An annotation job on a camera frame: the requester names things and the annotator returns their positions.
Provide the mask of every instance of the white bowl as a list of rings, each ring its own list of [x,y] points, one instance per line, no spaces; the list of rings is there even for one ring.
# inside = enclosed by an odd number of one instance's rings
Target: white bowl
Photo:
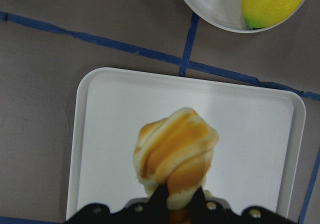
[[[184,0],[186,4],[202,19],[208,23],[235,33],[257,33],[262,32],[286,21],[291,17],[302,5],[282,22],[255,30],[247,30],[241,10],[241,0]]]

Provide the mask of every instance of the white plate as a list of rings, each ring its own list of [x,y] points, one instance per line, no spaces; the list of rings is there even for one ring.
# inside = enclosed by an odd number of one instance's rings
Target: white plate
[[[86,204],[111,212],[145,197],[133,168],[140,128],[194,108],[220,136],[205,189],[236,213],[288,215],[306,110],[289,91],[100,68],[77,91],[67,218]]]
[[[241,10],[241,0],[184,0],[186,4],[208,23],[235,33],[256,33],[271,29],[280,23],[257,30],[247,30]]]

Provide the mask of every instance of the toy fruit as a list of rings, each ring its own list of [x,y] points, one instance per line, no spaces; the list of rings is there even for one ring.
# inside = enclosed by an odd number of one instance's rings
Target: toy fruit
[[[303,0],[242,0],[241,8],[246,27],[260,29],[281,23]]]

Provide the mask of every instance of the gray table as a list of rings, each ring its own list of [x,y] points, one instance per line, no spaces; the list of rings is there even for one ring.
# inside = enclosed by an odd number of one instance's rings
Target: gray table
[[[256,34],[228,32],[200,19],[190,60],[319,94],[319,9],[319,0],[306,0],[288,21]],[[193,15],[183,0],[0,0],[0,12],[180,58]],[[65,220],[76,91],[84,75],[100,67],[179,74],[167,60],[0,21],[0,216]],[[186,76],[249,85],[192,68]],[[293,220],[320,146],[320,101],[303,101]],[[305,224],[320,223],[319,207],[317,179]]]

